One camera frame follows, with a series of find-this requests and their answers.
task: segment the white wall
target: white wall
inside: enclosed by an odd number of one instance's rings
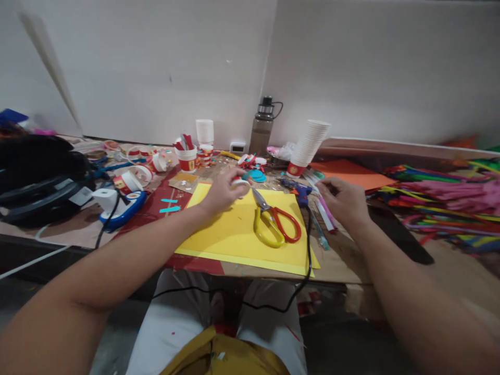
[[[263,93],[285,103],[277,145],[309,118],[335,136],[498,136],[500,3],[278,0]]]
[[[38,128],[81,136],[12,0],[0,2],[0,111],[10,108],[30,117]]]
[[[216,122],[247,140],[276,0],[21,0],[53,48],[86,135],[171,143]]]

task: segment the red scissors handle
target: red scissors handle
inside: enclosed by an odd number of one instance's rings
[[[274,217],[276,224],[278,225],[278,228],[280,229],[281,233],[283,233],[283,237],[285,237],[285,240],[290,243],[295,243],[298,240],[301,239],[302,236],[302,230],[301,226],[298,224],[297,219],[295,219],[292,215],[290,215],[288,212],[286,213],[282,209],[278,207],[271,207],[271,212],[272,216]],[[278,214],[282,214],[283,216],[287,217],[295,226],[295,237],[290,238],[286,233],[285,230],[283,229],[283,226],[281,225],[280,218],[278,217]]]

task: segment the yellow cardboard sheet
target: yellow cardboard sheet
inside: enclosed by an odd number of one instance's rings
[[[187,206],[198,204],[209,189],[210,185],[199,184]],[[302,229],[299,241],[294,244],[286,243],[280,248],[262,243],[253,230],[257,204],[250,192],[236,201],[230,210],[184,241],[176,253],[305,275],[308,268],[307,235],[295,196],[272,190],[259,190],[259,193],[270,206],[279,207],[297,219]],[[286,218],[281,222],[285,231],[294,235],[293,224]],[[261,225],[261,228],[266,236],[273,238],[272,232],[265,225]],[[320,268],[314,252],[311,251],[311,255],[313,268]]]

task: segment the floor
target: floor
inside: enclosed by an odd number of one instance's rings
[[[38,289],[37,284],[26,281],[0,281],[0,329]],[[329,297],[316,315],[301,320],[310,374],[417,374],[388,329],[345,313],[342,301]],[[147,307],[146,302],[128,300],[115,309],[99,344],[91,375],[125,374]]]

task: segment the white pants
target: white pants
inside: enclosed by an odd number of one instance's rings
[[[166,269],[160,275],[155,295],[191,285],[209,289],[201,273]],[[256,306],[269,304],[285,308],[293,292],[294,287],[287,283],[254,280],[244,300]],[[155,298],[137,335],[127,375],[159,374],[184,345],[209,326],[208,293],[188,290]],[[296,301],[284,314],[268,308],[254,310],[243,306],[236,337],[273,351],[290,374],[307,373]]]

